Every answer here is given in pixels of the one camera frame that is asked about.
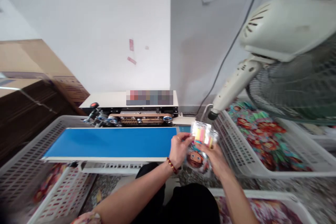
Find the red sticker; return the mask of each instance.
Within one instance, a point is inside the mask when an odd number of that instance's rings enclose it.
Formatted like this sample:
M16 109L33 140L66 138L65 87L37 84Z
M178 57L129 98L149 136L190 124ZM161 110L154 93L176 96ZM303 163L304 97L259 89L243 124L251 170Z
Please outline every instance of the red sticker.
M128 57L127 60L130 61L130 62L132 62L134 65L137 64L137 62L134 59L132 59L131 57Z
M130 44L130 45L129 45L129 50L130 50L130 51L134 51L134 42L133 42L133 39L130 39L130 40L129 40L129 44Z

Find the person's left hand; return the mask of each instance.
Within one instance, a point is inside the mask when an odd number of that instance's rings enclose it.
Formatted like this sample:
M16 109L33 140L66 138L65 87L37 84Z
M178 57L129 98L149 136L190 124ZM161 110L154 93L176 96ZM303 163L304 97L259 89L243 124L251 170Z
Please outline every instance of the person's left hand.
M185 156L187 154L187 149L189 144L195 139L190 133L181 132L173 136L171 139L171 147L169 159L176 169L180 168Z

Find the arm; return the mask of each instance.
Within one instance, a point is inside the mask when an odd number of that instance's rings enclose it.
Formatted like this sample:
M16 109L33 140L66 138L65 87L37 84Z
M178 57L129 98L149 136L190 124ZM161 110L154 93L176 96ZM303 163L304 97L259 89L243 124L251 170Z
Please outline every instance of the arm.
M234 224L258 224L259 222L251 209L250 203L226 163L220 147L215 145L213 149L209 149L204 145L197 144L197 148L208 155L214 173L222 183L232 222Z
M182 165L187 147L193 140L190 133L179 133L171 139L169 159L175 168ZM166 161L109 195L93 209L93 212L100 215L104 224L130 223L172 174L173 169Z

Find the hand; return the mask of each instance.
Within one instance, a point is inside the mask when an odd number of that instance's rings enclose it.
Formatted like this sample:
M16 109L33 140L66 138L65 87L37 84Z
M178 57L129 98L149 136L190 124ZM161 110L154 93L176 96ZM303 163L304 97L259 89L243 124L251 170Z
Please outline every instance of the hand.
M186 158L188 146L194 139L186 132L178 133L171 139L169 159L176 169L181 167Z
M228 175L233 175L218 144L215 144L213 149L209 149L205 145L196 143L196 148L208 155L213 172L220 180L227 177Z

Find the white wall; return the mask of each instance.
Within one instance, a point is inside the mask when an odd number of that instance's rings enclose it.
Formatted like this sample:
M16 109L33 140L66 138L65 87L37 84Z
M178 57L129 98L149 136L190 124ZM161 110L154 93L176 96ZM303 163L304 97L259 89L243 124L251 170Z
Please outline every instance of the white wall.
M90 93L169 88L170 0L10 1Z
M40 39L9 0L0 0L0 41Z
M254 8L269 0L255 0ZM251 0L171 0L171 89L179 104L199 106L210 90L219 66L234 39ZM248 53L235 43L217 83L214 96Z

